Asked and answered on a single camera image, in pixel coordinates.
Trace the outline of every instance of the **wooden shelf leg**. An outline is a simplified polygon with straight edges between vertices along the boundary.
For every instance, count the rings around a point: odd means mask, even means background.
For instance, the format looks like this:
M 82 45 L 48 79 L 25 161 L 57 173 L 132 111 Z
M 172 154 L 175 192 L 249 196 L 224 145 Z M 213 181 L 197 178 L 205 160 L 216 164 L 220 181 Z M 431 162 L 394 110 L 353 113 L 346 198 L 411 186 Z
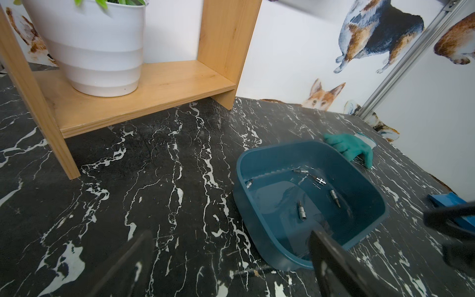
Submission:
M 212 96 L 231 110 L 262 0 L 204 0 L 198 61 L 236 84 Z
M 69 179 L 81 174 L 0 5 L 0 59 Z
M 227 110 L 233 109 L 234 99 L 236 98 L 236 90 L 227 91 L 221 94 L 211 96 L 219 104 L 224 106 Z

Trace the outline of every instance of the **green plant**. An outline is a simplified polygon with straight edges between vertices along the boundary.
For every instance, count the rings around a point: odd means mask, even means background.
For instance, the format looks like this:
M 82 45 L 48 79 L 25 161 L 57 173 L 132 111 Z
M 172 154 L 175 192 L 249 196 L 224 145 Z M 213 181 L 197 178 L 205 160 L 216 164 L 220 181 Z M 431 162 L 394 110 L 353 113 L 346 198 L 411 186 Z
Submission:
M 102 8 L 107 9 L 107 2 L 118 3 L 123 5 L 146 5 L 145 0 L 95 0 Z M 83 3 L 83 0 L 74 0 L 77 6 Z M 21 5 L 21 0 L 14 0 L 13 4 Z

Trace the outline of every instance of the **marble surface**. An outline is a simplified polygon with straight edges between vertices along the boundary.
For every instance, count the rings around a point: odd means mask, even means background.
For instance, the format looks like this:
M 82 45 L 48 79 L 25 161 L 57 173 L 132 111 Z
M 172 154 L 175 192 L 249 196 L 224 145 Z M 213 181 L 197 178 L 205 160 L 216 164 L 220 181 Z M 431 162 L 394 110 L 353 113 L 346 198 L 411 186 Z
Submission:
M 0 296 L 66 296 L 130 237 L 151 230 L 147 296 L 319 296 L 314 272 L 266 268 L 232 198 L 247 149 L 363 132 L 389 217 L 350 253 L 401 296 L 469 296 L 475 279 L 442 261 L 450 240 L 423 226 L 443 186 L 360 118 L 239 99 L 211 99 L 66 140 L 70 181 L 8 76 L 0 78 Z

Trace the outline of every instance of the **shelf board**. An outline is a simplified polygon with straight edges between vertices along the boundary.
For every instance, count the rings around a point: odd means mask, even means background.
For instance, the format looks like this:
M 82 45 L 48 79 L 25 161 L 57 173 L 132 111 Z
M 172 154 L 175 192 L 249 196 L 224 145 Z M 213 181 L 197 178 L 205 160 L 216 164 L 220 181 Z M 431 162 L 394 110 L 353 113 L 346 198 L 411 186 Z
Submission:
M 33 74 L 64 138 L 236 88 L 196 60 L 144 64 L 137 90 L 111 98 L 76 91 L 59 70 Z

